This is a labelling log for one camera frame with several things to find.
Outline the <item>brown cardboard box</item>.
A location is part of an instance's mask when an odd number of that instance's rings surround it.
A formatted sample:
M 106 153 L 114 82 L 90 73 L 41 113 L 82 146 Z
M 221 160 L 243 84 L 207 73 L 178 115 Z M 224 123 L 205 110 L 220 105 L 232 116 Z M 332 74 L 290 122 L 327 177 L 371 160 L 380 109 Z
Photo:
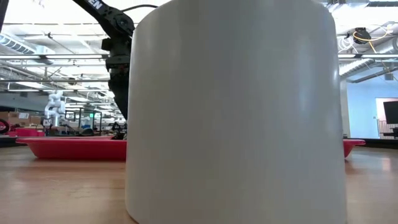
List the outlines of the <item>brown cardboard box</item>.
M 0 119 L 12 125 L 19 124 L 21 126 L 28 126 L 30 123 L 29 113 L 0 111 Z

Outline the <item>red plastic tray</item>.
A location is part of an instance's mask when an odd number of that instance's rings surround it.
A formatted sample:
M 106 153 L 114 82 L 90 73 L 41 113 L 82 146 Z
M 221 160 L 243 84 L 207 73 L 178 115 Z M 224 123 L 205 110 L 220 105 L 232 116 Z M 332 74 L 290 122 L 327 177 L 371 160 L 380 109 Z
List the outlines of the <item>red plastic tray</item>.
M 311 157 L 346 158 L 354 147 L 365 145 L 363 139 L 133 139 L 116 140 L 103 137 L 71 138 L 19 138 L 39 159 L 58 160 L 111 160 L 134 159 L 203 159 L 210 161 L 240 161 L 252 158 L 262 159 L 309 159 Z

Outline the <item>dark wall monitor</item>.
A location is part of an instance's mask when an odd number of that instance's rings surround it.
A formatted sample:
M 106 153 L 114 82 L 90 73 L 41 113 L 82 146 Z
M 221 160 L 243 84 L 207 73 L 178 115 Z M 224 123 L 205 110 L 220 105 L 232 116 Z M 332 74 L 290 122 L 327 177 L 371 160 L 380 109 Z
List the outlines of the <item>dark wall monitor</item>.
M 398 101 L 383 103 L 387 124 L 398 124 Z

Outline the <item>grey ventilation duct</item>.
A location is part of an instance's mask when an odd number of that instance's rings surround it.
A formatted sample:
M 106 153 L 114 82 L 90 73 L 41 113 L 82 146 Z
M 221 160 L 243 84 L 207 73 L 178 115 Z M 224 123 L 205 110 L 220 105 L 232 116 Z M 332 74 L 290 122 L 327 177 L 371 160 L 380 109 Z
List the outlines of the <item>grey ventilation duct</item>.
M 21 58 L 23 60 L 33 60 L 37 63 L 43 63 L 45 65 L 53 64 L 53 61 L 50 60 L 47 55 L 54 54 L 55 52 L 44 45 L 30 44 L 12 35 L 1 33 L 0 46 L 19 54 L 17 58 Z

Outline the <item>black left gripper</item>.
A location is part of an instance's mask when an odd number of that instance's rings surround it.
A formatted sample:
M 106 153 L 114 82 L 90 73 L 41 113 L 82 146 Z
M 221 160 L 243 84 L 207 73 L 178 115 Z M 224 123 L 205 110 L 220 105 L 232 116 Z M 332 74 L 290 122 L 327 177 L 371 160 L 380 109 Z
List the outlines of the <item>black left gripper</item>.
M 106 69 L 109 72 L 108 86 L 125 120 L 128 118 L 130 62 L 129 55 L 113 55 L 105 60 Z

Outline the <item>red storage bin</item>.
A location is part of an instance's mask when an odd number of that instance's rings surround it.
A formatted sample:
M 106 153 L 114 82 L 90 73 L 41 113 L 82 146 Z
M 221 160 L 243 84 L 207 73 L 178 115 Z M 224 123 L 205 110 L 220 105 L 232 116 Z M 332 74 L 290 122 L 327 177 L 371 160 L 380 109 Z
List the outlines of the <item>red storage bin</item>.
M 8 131 L 7 135 L 10 137 L 43 137 L 45 133 L 36 129 L 17 128 L 13 131 Z

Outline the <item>black aluminium table frame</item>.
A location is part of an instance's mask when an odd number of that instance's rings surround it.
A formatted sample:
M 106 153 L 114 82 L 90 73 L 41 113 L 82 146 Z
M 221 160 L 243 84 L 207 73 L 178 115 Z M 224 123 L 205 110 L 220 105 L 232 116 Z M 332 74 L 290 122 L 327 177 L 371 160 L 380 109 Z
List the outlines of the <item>black aluminium table frame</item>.
M 384 149 L 397 149 L 398 139 L 364 139 L 366 142 L 364 147 L 384 148 Z M 1 137 L 0 147 L 17 147 L 24 146 L 24 144 L 16 143 L 14 137 Z

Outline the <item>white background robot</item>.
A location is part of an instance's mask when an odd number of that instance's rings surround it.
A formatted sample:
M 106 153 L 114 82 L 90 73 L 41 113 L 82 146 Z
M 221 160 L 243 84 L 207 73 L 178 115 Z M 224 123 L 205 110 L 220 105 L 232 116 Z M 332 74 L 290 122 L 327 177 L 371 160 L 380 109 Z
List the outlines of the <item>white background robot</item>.
M 65 102 L 62 101 L 63 91 L 54 90 L 48 95 L 48 102 L 44 109 L 44 118 L 49 120 L 52 126 L 58 126 L 60 116 L 66 113 Z

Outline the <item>black framed glass enclosure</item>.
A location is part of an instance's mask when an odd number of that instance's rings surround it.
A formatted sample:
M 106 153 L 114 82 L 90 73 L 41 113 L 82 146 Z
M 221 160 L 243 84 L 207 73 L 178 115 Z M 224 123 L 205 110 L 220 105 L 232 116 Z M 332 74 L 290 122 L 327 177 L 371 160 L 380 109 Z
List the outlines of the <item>black framed glass enclosure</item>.
M 103 113 L 84 108 L 68 108 L 65 112 L 64 126 L 78 135 L 102 135 Z

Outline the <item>white cylindrical plant pot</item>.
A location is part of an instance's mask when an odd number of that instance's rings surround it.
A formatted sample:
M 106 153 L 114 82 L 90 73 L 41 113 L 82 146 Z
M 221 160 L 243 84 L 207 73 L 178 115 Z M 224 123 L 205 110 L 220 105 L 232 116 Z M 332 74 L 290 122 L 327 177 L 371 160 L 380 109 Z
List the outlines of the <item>white cylindrical plant pot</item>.
M 138 224 L 346 224 L 335 22 L 314 0 L 170 0 L 132 43 Z

